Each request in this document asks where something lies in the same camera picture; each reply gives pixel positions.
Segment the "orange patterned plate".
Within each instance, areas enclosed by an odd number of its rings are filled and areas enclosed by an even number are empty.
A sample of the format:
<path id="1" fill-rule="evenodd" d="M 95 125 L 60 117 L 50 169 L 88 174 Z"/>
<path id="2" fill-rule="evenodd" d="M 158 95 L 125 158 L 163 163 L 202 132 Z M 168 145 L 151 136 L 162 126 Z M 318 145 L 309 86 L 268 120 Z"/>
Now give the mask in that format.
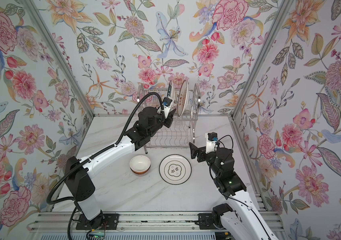
<path id="1" fill-rule="evenodd" d="M 184 80 L 179 90 L 177 102 L 177 116 L 181 117 L 188 103 L 188 82 Z"/>

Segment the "dark rimmed white plate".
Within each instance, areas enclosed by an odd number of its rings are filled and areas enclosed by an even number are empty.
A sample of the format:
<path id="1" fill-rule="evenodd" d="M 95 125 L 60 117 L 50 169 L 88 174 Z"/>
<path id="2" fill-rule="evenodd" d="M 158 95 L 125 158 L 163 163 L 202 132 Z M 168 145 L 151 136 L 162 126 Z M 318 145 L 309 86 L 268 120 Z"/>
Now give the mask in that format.
<path id="1" fill-rule="evenodd" d="M 175 100 L 175 88 L 173 86 L 172 81 L 169 82 L 169 86 L 167 89 L 167 98 L 172 100 L 172 103 L 174 103 Z"/>

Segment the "white plain plate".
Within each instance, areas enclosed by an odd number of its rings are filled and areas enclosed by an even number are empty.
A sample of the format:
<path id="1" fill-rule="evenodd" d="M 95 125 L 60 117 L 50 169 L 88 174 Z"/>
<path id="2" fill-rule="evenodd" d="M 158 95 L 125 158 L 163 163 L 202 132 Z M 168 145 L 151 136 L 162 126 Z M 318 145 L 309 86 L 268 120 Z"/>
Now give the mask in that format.
<path id="1" fill-rule="evenodd" d="M 181 185 L 189 180 L 192 168 L 187 158 L 181 155 L 169 155 L 161 161 L 159 173 L 166 183 Z"/>

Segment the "orange bowl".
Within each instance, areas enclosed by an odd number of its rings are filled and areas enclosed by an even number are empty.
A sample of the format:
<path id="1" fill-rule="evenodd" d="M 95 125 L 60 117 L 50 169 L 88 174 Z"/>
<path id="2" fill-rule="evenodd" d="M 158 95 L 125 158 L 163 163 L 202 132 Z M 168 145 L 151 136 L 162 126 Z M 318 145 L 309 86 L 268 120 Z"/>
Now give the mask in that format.
<path id="1" fill-rule="evenodd" d="M 131 171 L 143 172 L 149 170 L 150 167 L 151 167 L 150 159 L 143 155 L 135 156 L 130 161 Z"/>

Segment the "pink floral patterned bowl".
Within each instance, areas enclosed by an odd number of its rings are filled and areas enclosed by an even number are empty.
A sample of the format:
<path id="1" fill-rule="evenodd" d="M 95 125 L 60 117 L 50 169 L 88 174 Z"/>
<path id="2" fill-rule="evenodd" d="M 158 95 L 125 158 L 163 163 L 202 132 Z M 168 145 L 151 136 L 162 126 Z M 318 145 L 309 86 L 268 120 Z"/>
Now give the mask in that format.
<path id="1" fill-rule="evenodd" d="M 137 176 L 143 176 L 143 175 L 147 174 L 149 172 L 149 170 L 143 171 L 143 172 L 136 172 L 136 171 L 132 171 L 132 172 Z"/>

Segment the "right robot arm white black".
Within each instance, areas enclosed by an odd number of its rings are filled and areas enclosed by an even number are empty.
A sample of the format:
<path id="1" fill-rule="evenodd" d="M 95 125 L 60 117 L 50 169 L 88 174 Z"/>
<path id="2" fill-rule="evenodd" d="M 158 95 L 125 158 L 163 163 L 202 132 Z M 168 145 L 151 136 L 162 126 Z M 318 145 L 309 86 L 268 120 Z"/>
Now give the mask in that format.
<path id="1" fill-rule="evenodd" d="M 266 221 L 256 209 L 245 184 L 234 171 L 233 150 L 208 141 L 198 148 L 189 143 L 192 159 L 206 162 L 209 175 L 225 202 L 213 207 L 216 228 L 227 230 L 236 240 L 276 240 Z"/>

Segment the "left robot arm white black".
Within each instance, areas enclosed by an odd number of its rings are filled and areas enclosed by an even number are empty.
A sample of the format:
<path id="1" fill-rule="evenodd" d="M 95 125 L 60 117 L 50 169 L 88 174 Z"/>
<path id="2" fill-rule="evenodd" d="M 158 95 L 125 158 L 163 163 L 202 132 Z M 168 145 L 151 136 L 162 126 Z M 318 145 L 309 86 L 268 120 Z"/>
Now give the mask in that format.
<path id="1" fill-rule="evenodd" d="M 65 184 L 74 198 L 75 206 L 88 221 L 100 220 L 102 217 L 102 210 L 94 194 L 96 187 L 93 178 L 113 162 L 145 146 L 162 127 L 169 128 L 176 110 L 165 111 L 169 112 L 168 117 L 162 121 L 162 114 L 158 109 L 146 107 L 139 112 L 139 119 L 135 124 L 123 132 L 118 144 L 114 143 L 106 151 L 88 158 L 68 159 L 65 173 L 78 169 L 65 179 Z"/>

